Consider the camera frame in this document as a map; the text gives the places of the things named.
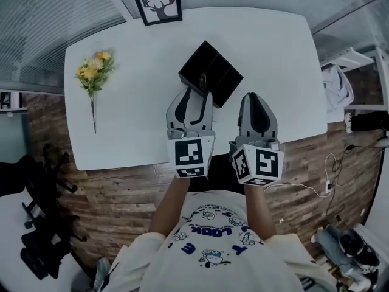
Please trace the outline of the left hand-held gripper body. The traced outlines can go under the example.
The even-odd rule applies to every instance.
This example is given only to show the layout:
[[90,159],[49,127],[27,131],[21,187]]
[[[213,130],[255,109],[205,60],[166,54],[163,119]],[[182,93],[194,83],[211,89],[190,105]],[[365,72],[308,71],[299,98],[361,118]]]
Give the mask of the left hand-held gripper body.
[[167,151],[177,178],[207,177],[213,154],[215,132],[167,130]]

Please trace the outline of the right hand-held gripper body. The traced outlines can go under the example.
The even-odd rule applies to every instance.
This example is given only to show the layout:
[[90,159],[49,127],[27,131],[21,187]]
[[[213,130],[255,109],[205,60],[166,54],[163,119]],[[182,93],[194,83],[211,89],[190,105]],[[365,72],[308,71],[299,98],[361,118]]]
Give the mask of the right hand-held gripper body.
[[284,153],[277,133],[248,131],[230,141],[230,160],[240,184],[267,186],[281,179]]

